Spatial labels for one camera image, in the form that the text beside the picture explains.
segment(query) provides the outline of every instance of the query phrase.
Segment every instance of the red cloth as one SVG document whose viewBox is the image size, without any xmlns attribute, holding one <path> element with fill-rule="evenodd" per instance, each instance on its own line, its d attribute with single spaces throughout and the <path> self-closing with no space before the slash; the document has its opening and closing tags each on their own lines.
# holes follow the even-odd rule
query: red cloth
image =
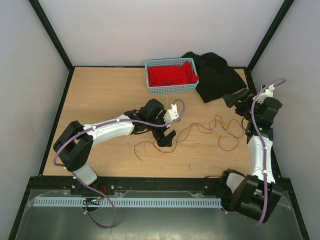
<svg viewBox="0 0 320 240">
<path fill-rule="evenodd" d="M 150 87 L 195 84 L 199 79 L 188 61 L 183 66 L 150 66 L 147 70 Z"/>
</svg>

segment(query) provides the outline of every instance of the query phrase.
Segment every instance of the white wall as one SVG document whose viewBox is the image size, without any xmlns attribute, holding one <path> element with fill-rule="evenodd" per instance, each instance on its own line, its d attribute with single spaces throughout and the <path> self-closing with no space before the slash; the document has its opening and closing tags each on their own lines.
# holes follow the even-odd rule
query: white wall
<svg viewBox="0 0 320 240">
<path fill-rule="evenodd" d="M 68 71 L 27 0 L 0 1 L 0 239 L 38 174 Z"/>
<path fill-rule="evenodd" d="M 214 52 L 247 66 L 283 0 L 40 0 L 75 65 Z"/>
<path fill-rule="evenodd" d="M 285 77 L 275 97 L 281 172 L 292 180 L 310 239 L 320 239 L 320 1 L 296 0 L 253 71 L 256 85 Z"/>
</svg>

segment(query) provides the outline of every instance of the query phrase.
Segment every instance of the electric wire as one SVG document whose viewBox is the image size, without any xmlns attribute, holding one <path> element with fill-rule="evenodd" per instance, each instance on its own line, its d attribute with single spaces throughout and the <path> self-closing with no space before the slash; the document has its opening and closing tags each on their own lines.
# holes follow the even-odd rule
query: electric wire
<svg viewBox="0 0 320 240">
<path fill-rule="evenodd" d="M 236 139 L 236 141 L 237 141 L 235 147 L 233 147 L 232 149 L 225 149 L 225 148 L 223 148 L 223 147 L 221 146 L 221 142 L 220 142 L 221 138 L 225 138 L 225 137 L 222 137 L 222 136 L 219 137 L 219 139 L 218 139 L 218 146 L 219 146 L 219 148 L 222 149 L 222 150 L 225 151 L 225 152 L 231 152 L 231 151 L 233 151 L 234 149 L 236 149 L 236 148 L 239 146 L 239 138 L 242 138 L 242 137 L 244 136 L 244 131 L 242 130 L 241 124 L 240 124 L 240 122 L 239 122 L 238 120 L 236 120 L 236 119 L 234 119 L 234 118 L 230 118 L 230 117 L 228 117 L 228 118 L 226 118 L 226 119 L 230 119 L 230 121 L 227 123 L 227 126 L 226 126 L 226 127 L 224 126 L 224 124 L 223 124 L 223 122 L 224 122 L 224 121 L 223 121 L 223 118 L 222 118 L 220 115 L 216 115 L 216 116 L 214 117 L 214 119 L 211 120 L 211 121 L 209 122 L 209 124 L 206 124 L 206 125 L 202 125 L 202 124 L 197 123 L 197 122 L 191 123 L 188 127 L 184 128 L 184 129 L 177 135 L 176 140 L 174 140 L 174 139 L 172 140 L 173 142 L 175 142 L 175 145 L 174 145 L 173 150 L 171 150 L 171 151 L 163 151 L 163 150 L 160 150 L 160 149 L 155 145 L 155 141 L 156 141 L 156 140 L 154 140 L 153 142 L 151 142 L 151 141 L 141 141 L 141 142 L 138 142 L 138 143 L 135 144 L 134 147 L 133 147 L 134 155 L 135 155 L 140 161 L 143 161 L 143 160 L 141 159 L 141 157 L 139 157 L 138 154 L 137 154 L 137 146 L 140 145 L 140 144 L 142 144 L 142 143 L 144 143 L 144 144 L 147 144 L 147 143 L 148 143 L 148 144 L 152 144 L 153 147 L 154 147 L 158 152 L 160 152 L 160 153 L 164 153 L 164 154 L 173 153 L 173 152 L 176 150 L 178 144 L 195 142 L 195 141 L 186 141 L 186 139 L 188 139 L 188 136 L 189 136 L 189 134 L 190 134 L 191 129 L 192 129 L 194 126 L 197 126 L 197 128 L 198 128 L 198 130 L 199 130 L 199 133 L 212 134 L 212 133 L 213 133 L 213 129 L 217 130 L 217 129 L 216 129 L 217 122 L 220 124 L 222 130 L 224 130 L 224 131 L 225 131 L 227 134 L 229 134 L 230 136 L 234 137 L 234 138 Z M 239 125 L 240 136 L 236 136 L 236 135 L 234 135 L 234 134 L 232 134 L 231 132 L 228 131 L 229 126 L 230 126 L 230 123 L 231 123 L 232 121 L 236 121 L 237 124 Z M 210 130 L 210 132 L 204 132 L 204 131 L 202 131 L 202 129 Z M 186 137 L 185 137 L 183 140 L 180 140 L 180 135 L 181 135 L 184 131 L 186 131 L 186 130 L 188 130 Z"/>
<path fill-rule="evenodd" d="M 86 134 L 87 132 L 90 132 L 90 131 L 93 131 L 95 129 L 98 129 L 98 128 L 101 128 L 103 126 L 107 126 L 107 125 L 110 125 L 110 124 L 115 124 L 115 123 L 122 123 L 122 122 L 133 122 L 133 123 L 140 123 L 140 124 L 145 124 L 145 125 L 148 125 L 148 126 L 152 126 L 152 127 L 156 127 L 156 128 L 161 128 L 161 127 L 167 127 L 171 124 L 174 124 L 175 122 L 179 121 L 183 114 L 185 113 L 185 109 L 186 109 L 186 105 L 185 105 L 185 102 L 182 100 L 182 99 L 176 99 L 173 101 L 173 104 L 176 104 L 176 102 L 181 102 L 182 103 L 182 111 L 181 113 L 179 114 L 178 118 L 173 120 L 172 122 L 169 122 L 169 123 L 166 123 L 166 124 L 153 124 L 153 123 L 150 123 L 150 122 L 146 122 L 146 121 L 140 121 L 140 120 L 134 120 L 134 119 L 116 119 L 116 120 L 111 120 L 111 121 L 107 121 L 107 122 L 103 122 L 101 124 L 97 124 L 95 125 L 94 127 L 90 127 L 88 129 L 85 129 L 77 134 L 75 134 L 74 136 L 72 136 L 71 138 L 69 138 L 55 153 L 55 156 L 52 160 L 52 163 L 53 165 L 55 166 L 58 166 L 58 167 L 65 167 L 63 164 L 60 164 L 60 163 L 57 163 L 57 158 L 59 156 L 59 154 L 63 151 L 63 149 L 68 146 L 68 144 L 70 144 L 72 141 L 74 141 L 75 139 L 77 139 L 78 137 L 80 137 L 81 135 L 83 134 Z M 114 203 L 110 200 L 110 198 L 104 194 L 103 192 L 85 184 L 81 179 L 79 179 L 74 173 L 72 173 L 75 178 L 79 181 L 79 183 L 81 183 L 84 187 L 86 187 L 87 189 L 89 190 L 92 190 L 96 193 L 98 193 L 99 195 L 103 196 L 105 199 L 107 199 L 109 201 L 109 203 L 111 204 L 112 208 L 113 208 L 113 211 L 114 211 L 114 219 L 113 219 L 113 222 L 111 225 L 102 225 L 98 222 L 96 222 L 92 216 L 89 214 L 88 212 L 88 205 L 90 204 L 90 202 L 87 202 L 86 206 L 85 206 L 85 209 L 84 209 L 84 214 L 85 215 L 88 215 L 88 217 L 91 219 L 91 221 L 93 222 L 94 225 L 96 225 L 97 227 L 101 228 L 101 229 L 110 229 L 110 228 L 113 228 L 115 225 L 116 225 L 116 222 L 117 222 L 117 219 L 118 219 L 118 212 L 117 212 L 117 208 L 116 206 L 114 205 Z"/>
</svg>

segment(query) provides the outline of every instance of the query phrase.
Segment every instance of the black cloth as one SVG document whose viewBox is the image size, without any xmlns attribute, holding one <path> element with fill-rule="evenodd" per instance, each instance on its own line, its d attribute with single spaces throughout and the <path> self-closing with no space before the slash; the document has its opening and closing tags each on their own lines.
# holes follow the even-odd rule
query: black cloth
<svg viewBox="0 0 320 240">
<path fill-rule="evenodd" d="M 205 103 L 247 87 L 239 74 L 228 66 L 227 61 L 213 52 L 197 55 L 190 51 L 182 58 L 194 60 L 199 77 L 196 91 Z"/>
</svg>

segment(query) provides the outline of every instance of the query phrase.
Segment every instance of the black metal frame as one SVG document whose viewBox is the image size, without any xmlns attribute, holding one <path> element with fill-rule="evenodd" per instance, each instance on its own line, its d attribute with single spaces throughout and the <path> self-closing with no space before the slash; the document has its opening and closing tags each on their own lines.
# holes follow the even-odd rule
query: black metal frame
<svg viewBox="0 0 320 240">
<path fill-rule="evenodd" d="M 66 96 L 69 90 L 69 86 L 73 77 L 75 67 L 126 67 L 126 68 L 143 68 L 143 66 L 73 66 L 69 60 L 63 46 L 61 45 L 52 25 L 50 24 L 44 10 L 42 9 L 38 0 L 29 0 L 31 6 L 33 7 L 36 15 L 41 21 L 43 27 L 45 28 L 47 34 L 52 40 L 54 46 L 56 47 L 58 53 L 60 54 L 63 62 L 65 63 L 69 74 L 65 83 L 64 91 L 60 100 L 60 104 L 54 119 L 54 123 L 50 132 L 50 136 L 47 142 L 45 153 L 41 162 L 38 176 L 33 176 L 30 178 L 27 188 L 25 190 L 24 196 L 22 198 L 16 219 L 14 221 L 11 234 L 9 236 L 10 240 L 14 240 L 21 219 L 23 217 L 24 209 L 27 204 L 27 200 L 31 190 L 72 190 L 72 185 L 75 184 L 75 180 L 71 176 L 42 176 L 49 155 L 50 147 L 53 143 L 53 138 L 56 132 L 56 128 L 59 122 L 59 118 L 66 100 Z M 248 67 L 234 67 L 235 69 L 243 69 L 247 85 L 250 91 L 257 93 L 254 81 L 251 76 L 251 72 L 261 57 L 263 51 L 267 47 L 272 36 L 276 32 L 281 21 L 288 12 L 290 6 L 294 0 L 285 0 L 275 16 L 271 26 L 269 27 L 267 33 L 265 34 L 262 42 L 260 43 L 257 51 L 255 52 L 252 60 Z M 284 191 L 287 191 L 290 197 L 292 207 L 294 208 L 295 216 L 299 225 L 303 239 L 309 239 L 309 235 L 300 212 L 300 208 L 297 202 L 297 198 L 289 178 L 283 178 L 278 165 L 277 157 L 275 151 L 271 151 L 271 164 L 272 172 L 276 179 L 278 185 L 282 187 Z M 228 202 L 231 198 L 231 191 L 228 187 L 225 187 L 221 183 L 221 178 L 152 178 L 152 177 L 101 177 L 101 182 L 107 186 L 107 194 L 112 195 L 115 190 L 143 190 L 143 191 L 189 191 L 194 193 L 201 192 L 206 196 L 216 196 L 217 198 L 222 198 L 223 202 Z"/>
</svg>

